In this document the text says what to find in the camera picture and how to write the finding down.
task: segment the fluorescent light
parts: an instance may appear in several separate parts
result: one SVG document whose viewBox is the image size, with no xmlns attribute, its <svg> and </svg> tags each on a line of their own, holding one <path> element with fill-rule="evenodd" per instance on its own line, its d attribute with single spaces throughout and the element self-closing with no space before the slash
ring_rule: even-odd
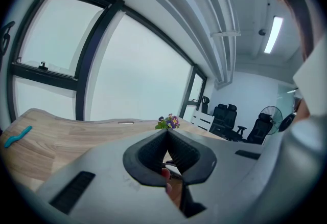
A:
<svg viewBox="0 0 327 224">
<path fill-rule="evenodd" d="M 265 48 L 265 53 L 270 54 L 272 48 L 274 47 L 279 31 L 281 30 L 282 23 L 283 23 L 282 17 L 274 17 L 274 22 L 272 24 L 270 37 L 268 39 L 268 43 Z"/>
</svg>

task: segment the black fan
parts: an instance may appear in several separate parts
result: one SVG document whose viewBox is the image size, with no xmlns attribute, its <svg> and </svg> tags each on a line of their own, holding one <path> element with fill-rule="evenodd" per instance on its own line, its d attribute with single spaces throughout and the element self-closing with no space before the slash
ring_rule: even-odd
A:
<svg viewBox="0 0 327 224">
<path fill-rule="evenodd" d="M 283 115 L 279 108 L 275 106 L 268 106 L 265 107 L 260 113 L 268 114 L 271 118 L 272 128 L 269 131 L 268 135 L 272 135 L 276 133 L 276 131 L 279 129 L 279 126 L 281 125 L 283 121 Z"/>
</svg>

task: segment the desk surface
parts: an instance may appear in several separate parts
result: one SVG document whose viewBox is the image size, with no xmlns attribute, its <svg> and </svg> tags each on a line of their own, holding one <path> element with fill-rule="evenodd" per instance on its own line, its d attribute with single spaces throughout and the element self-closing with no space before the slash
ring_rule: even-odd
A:
<svg viewBox="0 0 327 224">
<path fill-rule="evenodd" d="M 222 139 L 186 120 L 179 119 L 179 122 L 180 129 Z M 52 173 L 90 148 L 154 130 L 156 124 L 157 121 L 154 120 L 135 119 L 73 121 L 33 108 L 15 120 L 1 135 L 0 153 L 13 178 L 36 191 Z M 33 128 L 21 140 L 13 143 L 9 148 L 4 147 L 10 136 L 19 135 L 29 125 Z"/>
</svg>

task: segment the window frame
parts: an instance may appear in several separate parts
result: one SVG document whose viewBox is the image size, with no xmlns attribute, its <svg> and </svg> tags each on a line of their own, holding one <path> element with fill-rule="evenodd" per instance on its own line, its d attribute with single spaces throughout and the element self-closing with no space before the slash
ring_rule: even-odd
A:
<svg viewBox="0 0 327 224">
<path fill-rule="evenodd" d="M 191 105 L 197 106 L 197 110 L 199 109 L 206 83 L 205 74 L 170 37 L 168 37 L 160 28 L 158 28 L 155 24 L 143 17 L 141 14 L 126 6 L 123 0 L 78 0 L 101 7 L 104 9 L 104 11 L 99 16 L 96 23 L 92 27 L 89 35 L 87 36 L 87 39 L 84 43 L 84 46 L 78 59 L 74 76 L 60 74 L 52 71 L 46 71 L 26 64 L 18 63 L 17 59 L 19 57 L 19 52 L 21 50 L 25 35 L 28 31 L 28 28 L 30 27 L 30 24 L 32 23 L 33 18 L 35 17 L 37 11 L 44 3 L 44 1 L 45 0 L 34 0 L 33 3 L 30 5 L 18 27 L 17 33 L 15 35 L 11 47 L 7 73 L 7 105 L 11 122 L 16 119 L 13 92 L 14 75 L 43 84 L 76 91 L 75 118 L 76 120 L 80 121 L 84 120 L 85 95 L 92 60 L 96 54 L 97 47 L 100 44 L 100 40 L 103 34 L 105 33 L 106 28 L 109 26 L 111 20 L 116 15 L 116 13 L 121 10 L 124 11 L 128 16 L 132 17 L 133 19 L 144 25 L 146 28 L 151 30 L 158 37 L 160 37 L 193 67 L 179 116 L 181 118 L 183 117 L 186 106 L 190 105 L 190 103 Z M 189 96 L 191 93 L 195 74 L 198 74 L 203 80 L 199 101 L 196 103 L 189 101 Z"/>
</svg>

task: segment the hand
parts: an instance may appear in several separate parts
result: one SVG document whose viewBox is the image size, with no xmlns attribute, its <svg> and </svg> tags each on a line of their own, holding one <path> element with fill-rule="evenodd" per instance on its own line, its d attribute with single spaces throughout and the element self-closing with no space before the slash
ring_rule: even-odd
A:
<svg viewBox="0 0 327 224">
<path fill-rule="evenodd" d="M 164 176 L 166 178 L 166 181 L 168 181 L 170 179 L 170 171 L 168 169 L 162 168 L 161 174 L 162 174 L 162 176 Z M 171 191 L 172 191 L 172 186 L 169 183 L 167 183 L 167 185 L 166 185 L 167 194 L 169 194 Z"/>
</svg>

